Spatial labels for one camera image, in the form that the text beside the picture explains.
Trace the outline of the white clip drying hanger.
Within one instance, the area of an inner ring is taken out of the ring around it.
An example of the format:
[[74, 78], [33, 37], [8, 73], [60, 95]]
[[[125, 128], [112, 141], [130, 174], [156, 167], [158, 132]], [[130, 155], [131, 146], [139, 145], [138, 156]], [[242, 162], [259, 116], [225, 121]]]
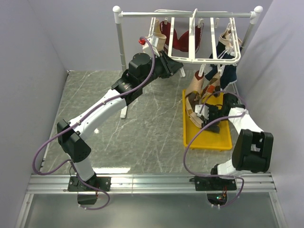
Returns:
[[[175, 29], [176, 18], [189, 19], [188, 30], [180, 36]], [[202, 58], [197, 57], [196, 53], [199, 51], [202, 41], [204, 19], [207, 18], [210, 21], [212, 57]], [[223, 51], [217, 50], [219, 41], [215, 38], [215, 28], [217, 28], [220, 18], [229, 20], [228, 43], [224, 45]], [[237, 35], [235, 19], [227, 12], [158, 9], [152, 14], [148, 40], [155, 53], [163, 50], [170, 58], [182, 63], [233, 65], [241, 58], [241, 44]]]

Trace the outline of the brown beige underwear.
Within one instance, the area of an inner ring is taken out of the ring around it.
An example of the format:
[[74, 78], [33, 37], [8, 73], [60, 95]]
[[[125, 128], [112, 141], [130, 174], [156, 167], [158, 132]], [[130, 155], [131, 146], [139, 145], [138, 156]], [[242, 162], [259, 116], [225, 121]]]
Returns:
[[204, 118], [198, 117], [197, 114], [195, 113], [195, 106], [199, 104], [200, 104], [200, 96], [196, 91], [191, 92], [186, 96], [185, 106], [186, 106], [187, 116], [196, 127], [202, 128], [204, 126]]

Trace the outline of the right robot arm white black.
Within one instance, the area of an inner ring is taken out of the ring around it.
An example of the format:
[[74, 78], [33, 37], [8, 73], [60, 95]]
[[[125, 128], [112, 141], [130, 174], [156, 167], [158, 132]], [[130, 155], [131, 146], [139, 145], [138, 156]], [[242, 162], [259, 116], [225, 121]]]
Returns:
[[265, 173], [270, 167], [274, 136], [263, 131], [251, 118], [244, 104], [233, 93], [223, 95], [220, 105], [206, 102], [195, 106], [197, 117], [203, 120], [206, 130], [219, 133], [219, 123], [229, 120], [238, 133], [232, 157], [225, 163], [217, 164], [211, 170], [210, 186], [219, 190], [226, 184], [228, 176], [244, 173]]

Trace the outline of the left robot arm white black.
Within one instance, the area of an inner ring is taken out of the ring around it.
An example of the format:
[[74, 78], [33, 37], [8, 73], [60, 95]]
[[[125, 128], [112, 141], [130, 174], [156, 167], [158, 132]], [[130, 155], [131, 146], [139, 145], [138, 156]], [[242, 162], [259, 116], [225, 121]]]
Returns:
[[91, 148], [86, 144], [95, 128], [141, 96], [149, 83], [157, 78], [169, 78], [182, 68], [181, 62], [171, 59], [164, 51], [153, 57], [145, 53], [135, 54], [121, 78], [98, 102], [76, 118], [57, 123], [58, 143], [69, 155], [83, 190], [90, 191], [99, 186], [88, 158]]

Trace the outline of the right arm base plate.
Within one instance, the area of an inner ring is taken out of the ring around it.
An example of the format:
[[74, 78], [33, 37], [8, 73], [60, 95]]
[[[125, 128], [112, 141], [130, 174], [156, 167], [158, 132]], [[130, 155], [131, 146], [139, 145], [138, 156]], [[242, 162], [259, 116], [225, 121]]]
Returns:
[[236, 190], [236, 181], [222, 179], [220, 177], [198, 177], [194, 176], [189, 179], [189, 182], [194, 182], [196, 191], [222, 191]]

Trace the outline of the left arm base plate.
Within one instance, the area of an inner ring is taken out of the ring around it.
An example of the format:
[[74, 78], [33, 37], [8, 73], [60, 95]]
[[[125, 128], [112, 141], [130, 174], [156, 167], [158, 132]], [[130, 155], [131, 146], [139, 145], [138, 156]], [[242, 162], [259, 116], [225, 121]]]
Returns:
[[[111, 186], [111, 177], [95, 177], [93, 176], [86, 181], [86, 184], [95, 188], [99, 188], [104, 191], [109, 191]], [[67, 191], [80, 192], [80, 191], [94, 191], [94, 189], [84, 185], [76, 176], [72, 176], [69, 179]]]

